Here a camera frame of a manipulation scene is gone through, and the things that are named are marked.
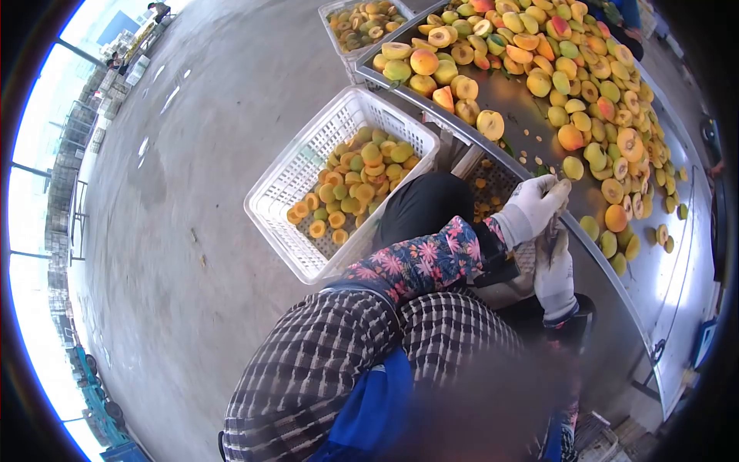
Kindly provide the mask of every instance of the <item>plastic crate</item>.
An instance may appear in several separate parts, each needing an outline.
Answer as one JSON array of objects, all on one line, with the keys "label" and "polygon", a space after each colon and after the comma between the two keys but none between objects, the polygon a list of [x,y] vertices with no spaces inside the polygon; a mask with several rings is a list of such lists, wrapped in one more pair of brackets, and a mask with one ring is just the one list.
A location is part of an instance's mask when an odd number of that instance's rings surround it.
[{"label": "plastic crate", "polygon": [[307,237],[309,219],[298,226],[287,221],[287,210],[318,183],[318,173],[325,168],[333,148],[349,140],[362,126],[383,129],[407,141],[420,157],[420,162],[388,198],[433,166],[440,146],[433,132],[365,88],[349,86],[303,127],[244,199],[246,214],[304,284],[335,276],[369,254],[372,236],[385,212],[387,200],[341,247],[331,242],[329,232],[319,239]]},{"label": "plastic crate", "polygon": [[[338,41],[336,41],[336,36],[333,34],[331,27],[328,25],[326,16],[335,11],[350,9],[350,7],[353,7],[357,3],[360,2],[357,0],[338,0],[332,1],[331,3],[325,4],[324,6],[319,8],[321,22],[326,28],[328,36],[331,38],[331,43],[333,44],[334,50],[336,50],[336,54],[338,54],[339,58],[341,58],[341,62],[344,63],[344,68],[347,71],[349,82],[351,82],[352,85],[364,83],[364,77],[356,72],[355,65],[356,61],[364,54],[365,51],[367,51],[367,48],[371,47],[373,44],[369,44],[365,47],[352,50],[348,53],[341,51],[341,48],[338,45]],[[410,19],[415,16],[413,10],[408,8],[402,1],[390,0],[390,3],[394,4],[395,7],[398,8],[398,14],[403,16],[407,21],[410,21]]]}]

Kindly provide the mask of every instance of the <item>white work glove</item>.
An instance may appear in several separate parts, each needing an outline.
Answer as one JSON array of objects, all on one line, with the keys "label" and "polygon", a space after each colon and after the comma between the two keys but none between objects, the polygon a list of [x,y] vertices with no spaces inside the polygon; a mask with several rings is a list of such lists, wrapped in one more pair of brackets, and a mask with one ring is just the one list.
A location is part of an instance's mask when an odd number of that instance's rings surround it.
[{"label": "white work glove", "polygon": [[567,230],[558,219],[537,237],[534,293],[544,308],[544,326],[556,327],[577,313]]},{"label": "white work glove", "polygon": [[569,180],[557,182],[554,175],[519,183],[503,210],[493,215],[508,251],[541,234],[549,219],[567,201],[571,189]]}]

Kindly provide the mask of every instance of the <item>worker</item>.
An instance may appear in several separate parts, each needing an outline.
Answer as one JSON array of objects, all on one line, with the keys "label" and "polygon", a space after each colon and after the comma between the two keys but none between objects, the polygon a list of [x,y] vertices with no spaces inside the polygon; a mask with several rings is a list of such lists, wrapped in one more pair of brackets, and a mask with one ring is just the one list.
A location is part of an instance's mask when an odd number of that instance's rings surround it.
[{"label": "worker", "polygon": [[125,75],[126,71],[129,70],[129,65],[123,63],[123,59],[118,57],[118,52],[114,51],[111,59],[106,62],[108,69],[114,69],[118,71],[118,74]]},{"label": "worker", "polygon": [[[226,410],[224,460],[576,460],[572,352],[590,301],[574,293],[566,231],[542,233],[570,188],[526,180],[479,223],[452,174],[396,191],[374,253],[287,310],[257,349]],[[524,242],[536,243],[536,295],[506,310],[514,324],[538,316],[543,335],[527,347],[466,283]]]},{"label": "worker", "polygon": [[636,0],[585,0],[588,12],[603,21],[610,34],[631,51],[637,61],[644,57],[641,45],[641,17]]},{"label": "worker", "polygon": [[171,10],[170,7],[168,7],[167,5],[165,5],[161,1],[159,1],[157,3],[154,3],[154,2],[150,3],[146,7],[146,9],[147,10],[151,10],[151,11],[154,12],[154,14],[156,15],[154,17],[154,22],[156,22],[157,24],[159,24],[160,22],[162,22],[162,19],[164,19],[164,17],[167,16],[169,14],[170,10]]}]

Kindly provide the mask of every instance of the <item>checkered pants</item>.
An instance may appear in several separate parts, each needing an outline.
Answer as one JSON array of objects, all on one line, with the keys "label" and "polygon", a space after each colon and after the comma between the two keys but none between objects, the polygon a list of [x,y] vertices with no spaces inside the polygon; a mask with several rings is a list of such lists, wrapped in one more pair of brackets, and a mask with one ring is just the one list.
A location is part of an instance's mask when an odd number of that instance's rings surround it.
[{"label": "checkered pants", "polygon": [[475,351],[516,354],[517,335],[471,291],[431,293],[397,310],[365,291],[306,297],[277,322],[225,414],[230,461],[300,461],[326,440],[362,373],[400,345],[415,386],[452,383]]}]

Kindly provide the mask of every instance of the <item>blue truck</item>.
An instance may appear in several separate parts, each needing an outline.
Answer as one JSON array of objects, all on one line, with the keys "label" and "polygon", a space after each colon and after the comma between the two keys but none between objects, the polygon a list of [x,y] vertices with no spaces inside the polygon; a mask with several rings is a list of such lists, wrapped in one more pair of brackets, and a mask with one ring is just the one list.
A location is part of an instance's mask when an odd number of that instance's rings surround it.
[{"label": "blue truck", "polygon": [[98,362],[81,345],[67,349],[72,374],[82,391],[87,409],[84,418],[101,446],[100,456],[109,462],[148,462],[141,448],[126,431],[123,410],[105,393],[98,378]]}]

